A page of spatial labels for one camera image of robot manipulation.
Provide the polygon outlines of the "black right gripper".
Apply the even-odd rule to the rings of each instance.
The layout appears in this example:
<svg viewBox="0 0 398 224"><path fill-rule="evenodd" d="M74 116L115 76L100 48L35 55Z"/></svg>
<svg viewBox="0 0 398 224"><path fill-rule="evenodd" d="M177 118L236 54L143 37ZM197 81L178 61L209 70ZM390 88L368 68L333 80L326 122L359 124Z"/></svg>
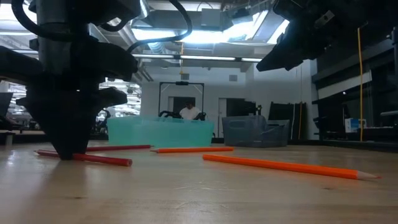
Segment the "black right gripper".
<svg viewBox="0 0 398 224"><path fill-rule="evenodd" d="M350 10L357 0L276 0L273 10L289 21L277 43L257 65L258 71L297 67L304 60L323 54L348 28Z"/></svg>

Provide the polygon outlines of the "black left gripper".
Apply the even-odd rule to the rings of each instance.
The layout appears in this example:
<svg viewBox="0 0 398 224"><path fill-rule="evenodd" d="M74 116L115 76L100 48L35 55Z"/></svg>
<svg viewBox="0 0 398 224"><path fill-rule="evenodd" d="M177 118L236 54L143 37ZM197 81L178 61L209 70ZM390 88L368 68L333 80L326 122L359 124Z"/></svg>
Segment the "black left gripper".
<svg viewBox="0 0 398 224"><path fill-rule="evenodd" d="M23 106L39 124L61 159L72 159L74 154L86 152L98 113L126 103L127 95L115 87L79 93L66 150L62 132L57 128L60 107L51 91L93 88L105 78L129 82L138 71L138 62L122 47L95 39L66 43L33 39L32 43L38 59L0 46L0 80L30 89L17 100L17 105Z"/></svg>

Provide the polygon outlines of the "red pencil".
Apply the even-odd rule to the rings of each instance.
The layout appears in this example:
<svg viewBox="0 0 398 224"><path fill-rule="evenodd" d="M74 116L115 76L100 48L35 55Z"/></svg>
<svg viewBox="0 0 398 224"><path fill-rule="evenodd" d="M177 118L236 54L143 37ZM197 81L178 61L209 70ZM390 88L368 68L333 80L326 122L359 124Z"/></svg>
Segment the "red pencil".
<svg viewBox="0 0 398 224"><path fill-rule="evenodd" d="M151 145L133 145L133 146L98 146L87 147L86 152L100 152L100 151L120 151L133 149L150 149Z"/></svg>
<svg viewBox="0 0 398 224"><path fill-rule="evenodd" d="M35 152L40 156L60 157L56 152L53 152L53 151L38 150ZM131 159L93 156L93 155L89 155L89 154L73 154L70 159L76 160L76 161L88 161L88 162L97 162L97 163L102 163L102 164L111 164L111 165L123 166L123 167L131 167L132 166Z"/></svg>

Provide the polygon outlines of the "orange pencil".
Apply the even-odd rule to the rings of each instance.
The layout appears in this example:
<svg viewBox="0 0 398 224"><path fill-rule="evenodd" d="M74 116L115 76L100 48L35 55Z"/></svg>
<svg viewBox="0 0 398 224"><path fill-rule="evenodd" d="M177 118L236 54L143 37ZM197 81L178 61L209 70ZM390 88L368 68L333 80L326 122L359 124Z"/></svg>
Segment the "orange pencil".
<svg viewBox="0 0 398 224"><path fill-rule="evenodd" d="M224 152L233 151L233 147L179 147L179 148L159 148L150 150L158 154L165 153L189 153L189 152Z"/></svg>
<svg viewBox="0 0 398 224"><path fill-rule="evenodd" d="M248 159L242 157L219 156L213 154L204 154L203 159L206 161L224 162L228 164L261 167L267 169L286 170L286 171L301 172L306 174L325 175L325 176L339 177L344 179L355 179L355 180L380 179L379 176L368 174L358 170L340 169L340 168L315 166L308 164L294 164L288 162L268 161L262 159Z"/></svg>

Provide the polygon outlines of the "black leaning panel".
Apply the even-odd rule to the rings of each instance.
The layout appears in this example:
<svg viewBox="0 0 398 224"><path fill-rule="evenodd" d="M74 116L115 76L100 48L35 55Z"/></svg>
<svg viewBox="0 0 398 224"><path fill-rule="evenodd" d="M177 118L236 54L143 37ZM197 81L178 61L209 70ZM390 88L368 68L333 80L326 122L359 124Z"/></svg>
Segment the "black leaning panel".
<svg viewBox="0 0 398 224"><path fill-rule="evenodd" d="M307 140L307 104L306 103L274 103L269 109L269 120L289 120L289 138Z"/></svg>

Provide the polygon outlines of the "bright ceiling light panel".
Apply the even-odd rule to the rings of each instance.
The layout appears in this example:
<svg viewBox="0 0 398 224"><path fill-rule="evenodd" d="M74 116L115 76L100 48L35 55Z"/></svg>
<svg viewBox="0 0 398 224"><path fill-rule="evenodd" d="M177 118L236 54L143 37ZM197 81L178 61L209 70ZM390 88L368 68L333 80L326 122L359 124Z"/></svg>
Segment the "bright ceiling light panel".
<svg viewBox="0 0 398 224"><path fill-rule="evenodd" d="M275 44L289 25L288 20L268 10L239 17L217 9L189 11L188 15L193 28L183 41L193 44ZM131 29L137 39L144 40L181 35L187 31L187 25L177 11L153 11L132 22Z"/></svg>

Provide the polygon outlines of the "grey plastic bin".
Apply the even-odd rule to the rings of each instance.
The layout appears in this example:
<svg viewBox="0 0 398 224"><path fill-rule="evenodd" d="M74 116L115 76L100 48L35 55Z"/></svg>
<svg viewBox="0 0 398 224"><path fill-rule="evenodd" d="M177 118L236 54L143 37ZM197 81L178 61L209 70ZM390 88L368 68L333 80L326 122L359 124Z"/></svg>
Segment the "grey plastic bin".
<svg viewBox="0 0 398 224"><path fill-rule="evenodd" d="M222 118L224 144L237 147L284 147L290 120L266 120L262 115Z"/></svg>

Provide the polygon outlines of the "long ceiling light bar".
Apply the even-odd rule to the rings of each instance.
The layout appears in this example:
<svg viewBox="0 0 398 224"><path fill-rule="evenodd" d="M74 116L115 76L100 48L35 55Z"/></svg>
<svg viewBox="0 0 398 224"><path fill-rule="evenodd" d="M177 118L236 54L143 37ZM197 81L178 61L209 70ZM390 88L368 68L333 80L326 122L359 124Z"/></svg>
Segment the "long ceiling light bar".
<svg viewBox="0 0 398 224"><path fill-rule="evenodd" d="M133 54L135 58L147 59L174 59L174 60L211 60L223 62L249 62L259 63L261 58L244 58L244 57L219 57L219 56L202 56L202 55L167 55L167 54Z"/></svg>

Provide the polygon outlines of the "white and blue box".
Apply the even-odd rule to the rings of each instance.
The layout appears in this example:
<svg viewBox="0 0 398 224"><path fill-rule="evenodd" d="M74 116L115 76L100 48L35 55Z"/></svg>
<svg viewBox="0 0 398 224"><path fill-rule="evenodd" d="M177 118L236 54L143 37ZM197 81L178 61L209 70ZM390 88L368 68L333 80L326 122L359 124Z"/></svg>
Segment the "white and blue box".
<svg viewBox="0 0 398 224"><path fill-rule="evenodd" d="M360 132L361 127L365 128L367 122L365 119L360 120L357 118L346 118L345 119L345 133L357 133Z"/></svg>

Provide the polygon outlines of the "teal translucent plastic bin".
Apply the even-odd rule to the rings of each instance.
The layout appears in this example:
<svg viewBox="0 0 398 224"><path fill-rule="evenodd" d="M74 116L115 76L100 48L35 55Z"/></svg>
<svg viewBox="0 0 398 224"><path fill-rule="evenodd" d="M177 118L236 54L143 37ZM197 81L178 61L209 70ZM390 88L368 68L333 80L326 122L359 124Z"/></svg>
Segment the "teal translucent plastic bin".
<svg viewBox="0 0 398 224"><path fill-rule="evenodd" d="M209 146L213 137L211 121L125 116L108 119L111 145L151 145L155 147Z"/></svg>

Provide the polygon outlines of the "person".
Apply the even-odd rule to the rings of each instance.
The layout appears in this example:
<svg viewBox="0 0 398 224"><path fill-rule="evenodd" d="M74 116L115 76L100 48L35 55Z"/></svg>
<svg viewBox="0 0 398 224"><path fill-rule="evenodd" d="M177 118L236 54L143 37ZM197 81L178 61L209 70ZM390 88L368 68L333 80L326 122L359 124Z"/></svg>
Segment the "person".
<svg viewBox="0 0 398 224"><path fill-rule="evenodd" d="M185 107L180 110L179 115L182 119L194 120L197 119L197 116L201 113L201 111L193 105L191 101L187 101L185 103Z"/></svg>

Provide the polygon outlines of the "black background rig frame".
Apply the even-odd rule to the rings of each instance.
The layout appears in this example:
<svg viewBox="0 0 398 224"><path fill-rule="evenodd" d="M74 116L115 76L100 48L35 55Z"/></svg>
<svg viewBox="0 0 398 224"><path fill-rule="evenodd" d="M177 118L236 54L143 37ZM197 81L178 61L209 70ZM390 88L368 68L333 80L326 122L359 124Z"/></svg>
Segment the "black background rig frame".
<svg viewBox="0 0 398 224"><path fill-rule="evenodd" d="M191 101L193 105L196 107L196 98L193 96L171 96L169 99L172 100L172 111L167 111L167 110L160 110L160 104L161 104L161 96L162 93L171 85L174 84L176 86L192 86L194 87L199 94L201 94L201 106L198 108L201 113L197 116L197 121L204 121L206 120L206 113L203 111L204 110L204 93L205 93L205 84L204 83L191 83L191 82L185 82L185 81L178 81L178 82L160 82L159 83L159 102L158 102L158 117L165 117L165 118L176 118L176 119L182 119L182 117L179 115L179 112L181 109L185 107L185 103L187 101Z"/></svg>

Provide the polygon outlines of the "black desk frame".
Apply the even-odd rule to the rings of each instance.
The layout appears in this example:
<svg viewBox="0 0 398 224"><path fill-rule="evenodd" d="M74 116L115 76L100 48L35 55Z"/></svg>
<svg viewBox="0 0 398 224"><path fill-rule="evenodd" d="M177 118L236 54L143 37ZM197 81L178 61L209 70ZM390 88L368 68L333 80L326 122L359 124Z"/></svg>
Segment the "black desk frame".
<svg viewBox="0 0 398 224"><path fill-rule="evenodd" d="M398 126L364 128L362 137L359 129L346 133L343 126L324 126L318 135L321 140L398 142Z"/></svg>

